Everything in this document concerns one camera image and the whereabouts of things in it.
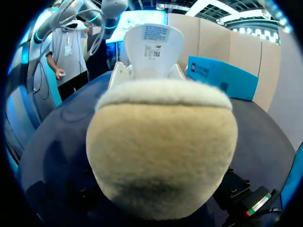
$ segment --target white robotic arm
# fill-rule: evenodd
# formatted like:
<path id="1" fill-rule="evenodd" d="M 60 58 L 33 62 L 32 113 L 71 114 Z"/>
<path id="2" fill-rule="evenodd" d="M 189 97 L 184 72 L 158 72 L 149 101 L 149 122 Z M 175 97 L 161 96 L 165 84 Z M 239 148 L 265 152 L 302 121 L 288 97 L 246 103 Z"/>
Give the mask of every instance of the white robotic arm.
<path id="1" fill-rule="evenodd" d="M 109 39 L 116 29 L 120 15 L 127 7 L 127 0 L 103 0 L 101 8 L 91 0 L 65 0 L 35 31 L 34 40 L 41 43 L 52 31 L 66 25 L 77 15 L 96 26 L 103 27 L 103 39 Z"/>

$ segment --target display screen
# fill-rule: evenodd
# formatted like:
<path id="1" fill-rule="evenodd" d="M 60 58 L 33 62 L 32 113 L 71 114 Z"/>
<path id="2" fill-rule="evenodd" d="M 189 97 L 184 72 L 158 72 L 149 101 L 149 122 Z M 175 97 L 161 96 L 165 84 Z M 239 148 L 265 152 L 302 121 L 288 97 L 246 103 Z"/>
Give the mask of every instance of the display screen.
<path id="1" fill-rule="evenodd" d="M 158 10 L 137 10 L 125 11 L 121 14 L 119 24 L 112 37 L 106 43 L 123 41 L 125 33 L 133 26 L 145 23 L 166 25 L 165 11 Z"/>

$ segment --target blue cardboard box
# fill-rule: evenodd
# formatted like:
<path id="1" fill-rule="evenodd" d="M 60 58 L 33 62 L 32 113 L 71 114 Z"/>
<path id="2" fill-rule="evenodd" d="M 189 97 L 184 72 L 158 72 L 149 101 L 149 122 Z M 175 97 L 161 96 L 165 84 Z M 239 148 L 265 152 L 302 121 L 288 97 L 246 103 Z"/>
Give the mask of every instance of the blue cardboard box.
<path id="1" fill-rule="evenodd" d="M 189 56 L 187 75 L 193 80 L 216 86 L 228 97 L 251 101 L 259 78 L 223 61 Z"/>

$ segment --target black pants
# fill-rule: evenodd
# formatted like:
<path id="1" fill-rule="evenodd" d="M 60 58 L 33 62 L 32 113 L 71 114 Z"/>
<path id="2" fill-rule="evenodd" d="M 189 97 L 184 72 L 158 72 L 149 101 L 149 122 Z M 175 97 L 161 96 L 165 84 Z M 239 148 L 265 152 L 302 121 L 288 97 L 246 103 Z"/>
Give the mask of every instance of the black pants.
<path id="1" fill-rule="evenodd" d="M 74 77 L 73 79 L 60 85 L 58 87 L 58 90 L 59 90 L 61 100 L 64 101 L 69 96 L 71 96 L 74 93 L 74 88 L 77 91 L 81 87 L 86 85 L 88 82 L 89 82 L 89 79 L 88 79 L 87 71 L 85 71 L 85 72 L 79 74 L 78 76 Z"/>

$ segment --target label sticker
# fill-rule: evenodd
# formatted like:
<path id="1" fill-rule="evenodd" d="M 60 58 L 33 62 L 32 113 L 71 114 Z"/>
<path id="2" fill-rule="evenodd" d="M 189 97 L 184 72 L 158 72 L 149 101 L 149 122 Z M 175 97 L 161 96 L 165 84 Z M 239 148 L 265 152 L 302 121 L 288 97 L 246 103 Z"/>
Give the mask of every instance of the label sticker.
<path id="1" fill-rule="evenodd" d="M 71 55 L 72 53 L 72 48 L 71 48 L 71 45 L 67 45 L 64 47 L 64 56 L 68 56 L 68 55 Z"/>
<path id="2" fill-rule="evenodd" d="M 145 45 L 144 56 L 147 57 L 148 60 L 156 60 L 160 57 L 161 54 L 161 46 L 149 46 Z"/>
<path id="3" fill-rule="evenodd" d="M 143 34 L 143 39 L 156 42 L 167 42 L 168 36 L 168 28 L 155 25 L 146 25 Z"/>

